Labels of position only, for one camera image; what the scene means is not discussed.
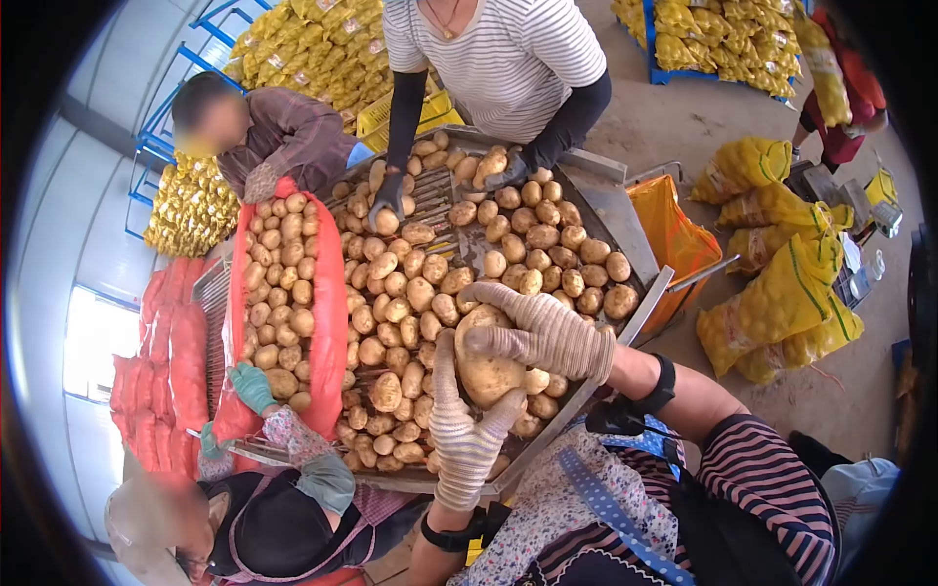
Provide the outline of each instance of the woman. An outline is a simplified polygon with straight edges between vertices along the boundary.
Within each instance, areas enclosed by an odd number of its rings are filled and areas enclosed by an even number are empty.
[[[394,98],[387,175],[372,215],[390,207],[404,218],[401,170],[420,120],[428,65],[472,124],[524,145],[504,173],[486,182],[486,191],[516,185],[538,167],[550,169],[582,144],[612,96],[606,55],[573,0],[387,2],[384,30]]]
[[[380,558],[400,543],[426,499],[356,487],[329,443],[273,399],[263,371],[242,363],[229,376],[291,467],[232,474],[232,456],[207,424],[198,484],[145,474],[111,495],[105,526],[119,562],[148,586],[211,577],[298,583]]]
[[[524,393],[510,391],[476,424],[459,399],[452,333],[441,334],[430,428],[442,470],[414,545],[412,583],[821,584],[833,574],[834,530],[818,485],[717,383],[617,345],[548,294],[475,283],[460,295],[501,308],[519,328],[470,330],[470,350],[605,383],[649,428],[623,437],[572,426],[534,459],[511,514],[463,570],[467,539],[486,524],[479,490]],[[680,445],[667,438],[662,449],[662,436],[648,431],[658,426],[650,415],[673,430],[663,433],[701,447],[697,480],[683,469]]]

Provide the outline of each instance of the green glove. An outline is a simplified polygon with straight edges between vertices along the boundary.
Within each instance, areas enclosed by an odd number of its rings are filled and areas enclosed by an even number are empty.
[[[263,370],[249,366],[247,362],[239,362],[237,368],[228,368],[228,378],[241,402],[258,415],[267,407],[277,404],[270,394],[270,381]]]

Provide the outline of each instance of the striped glove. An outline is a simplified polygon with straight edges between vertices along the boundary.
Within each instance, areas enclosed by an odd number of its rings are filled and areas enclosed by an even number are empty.
[[[613,370],[615,334],[598,332],[552,295],[522,295],[501,283],[473,283],[460,291],[460,299],[496,306],[520,328],[469,330],[464,341],[473,352],[596,384],[605,383]]]
[[[526,395],[522,389],[508,391],[476,423],[456,387],[454,334],[451,329],[440,333],[433,358],[436,392],[430,431],[440,455],[440,481],[433,496],[453,510],[471,511],[478,504],[485,477],[498,458],[508,430],[524,411]]]

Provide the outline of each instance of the striped shirt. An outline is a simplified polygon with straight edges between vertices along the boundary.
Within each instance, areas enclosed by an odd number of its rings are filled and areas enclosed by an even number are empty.
[[[451,40],[417,2],[387,2],[385,44],[391,69],[436,68],[449,94],[494,137],[527,144],[570,95],[606,70],[606,55],[573,0],[478,0]]]
[[[676,482],[668,466],[635,448],[608,448],[642,477],[645,492],[671,508]],[[779,540],[804,584],[823,583],[834,553],[831,517],[808,472],[792,448],[753,415],[724,419],[702,446],[697,479],[706,490],[758,517]],[[674,562],[693,572],[678,527]],[[516,584],[588,583],[596,572],[611,583],[650,584],[655,574],[643,565],[608,525],[593,523],[566,533],[540,552]]]

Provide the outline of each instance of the yellow plastic crate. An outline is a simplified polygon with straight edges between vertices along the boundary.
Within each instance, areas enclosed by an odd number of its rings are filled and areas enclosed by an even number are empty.
[[[387,112],[390,114],[390,94],[388,94],[386,98]],[[358,115],[358,138],[365,144],[365,146],[369,147],[369,149],[375,153],[380,153],[387,148],[388,137],[390,134],[390,122],[387,120],[386,116],[385,120],[383,120],[377,126],[365,126],[365,128],[373,128],[370,132],[365,132],[363,130],[361,118],[362,114],[364,113],[365,110],[363,110]],[[424,101],[423,110],[420,113],[420,125],[416,128],[416,134],[426,132],[431,128],[436,128],[438,126],[442,126],[443,124],[464,124],[462,122],[462,117],[453,108],[453,102],[449,100],[449,93],[446,90],[437,92],[436,94],[430,96],[429,100]]]

